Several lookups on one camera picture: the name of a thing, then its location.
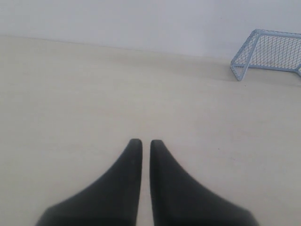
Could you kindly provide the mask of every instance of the white wall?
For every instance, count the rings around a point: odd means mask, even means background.
[[[301,32],[299,0],[0,0],[0,34],[231,58],[255,28]]]

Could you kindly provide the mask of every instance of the wall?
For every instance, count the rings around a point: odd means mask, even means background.
[[[298,0],[2,0],[0,34],[232,58],[255,28],[301,32]]]

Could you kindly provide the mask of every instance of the floor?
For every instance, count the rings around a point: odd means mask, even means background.
[[[301,79],[229,60],[0,37],[0,225],[101,176],[143,141],[138,226],[152,226],[149,145],[263,226],[301,222]]]

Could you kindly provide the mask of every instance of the beige floor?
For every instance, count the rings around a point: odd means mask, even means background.
[[[229,61],[0,38],[0,225],[32,226],[144,145],[138,226],[153,225],[149,144],[263,226],[301,222],[301,79]]]

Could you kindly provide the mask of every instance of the mini soccer goal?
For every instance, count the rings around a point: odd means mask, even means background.
[[[254,30],[231,61],[238,81],[248,68],[294,72],[301,76],[301,34]]]

